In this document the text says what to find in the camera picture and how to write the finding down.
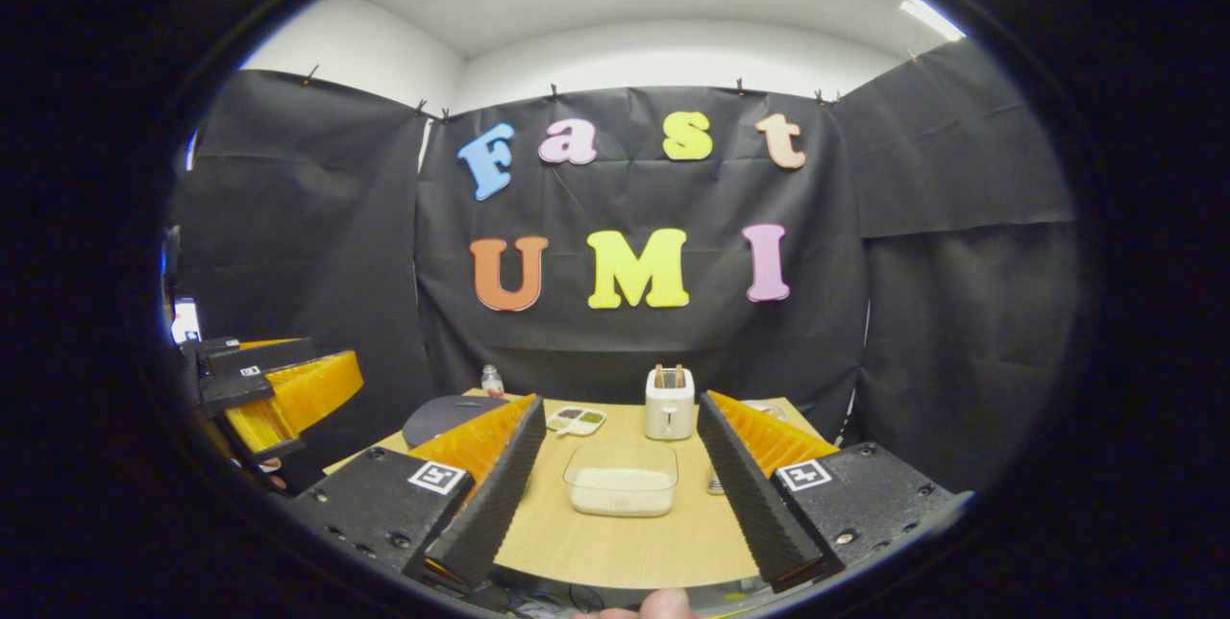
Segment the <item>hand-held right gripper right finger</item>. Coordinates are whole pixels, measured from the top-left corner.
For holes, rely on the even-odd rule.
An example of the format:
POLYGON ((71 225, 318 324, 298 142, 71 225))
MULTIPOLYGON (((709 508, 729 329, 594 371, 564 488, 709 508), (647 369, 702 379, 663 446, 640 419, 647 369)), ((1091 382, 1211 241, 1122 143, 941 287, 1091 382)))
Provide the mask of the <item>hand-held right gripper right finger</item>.
POLYGON ((883 557, 952 509, 948 489, 887 448, 839 448, 724 394, 699 397, 696 431, 775 591, 883 557))

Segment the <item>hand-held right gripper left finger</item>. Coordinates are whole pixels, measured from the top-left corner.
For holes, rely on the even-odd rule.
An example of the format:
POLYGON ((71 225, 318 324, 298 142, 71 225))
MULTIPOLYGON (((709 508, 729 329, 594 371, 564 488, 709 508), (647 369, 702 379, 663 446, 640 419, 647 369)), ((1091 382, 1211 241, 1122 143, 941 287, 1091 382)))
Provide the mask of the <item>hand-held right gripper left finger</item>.
POLYGON ((482 587, 546 434, 540 396, 399 453, 374 445, 293 502, 299 521, 373 567, 449 591, 482 587))

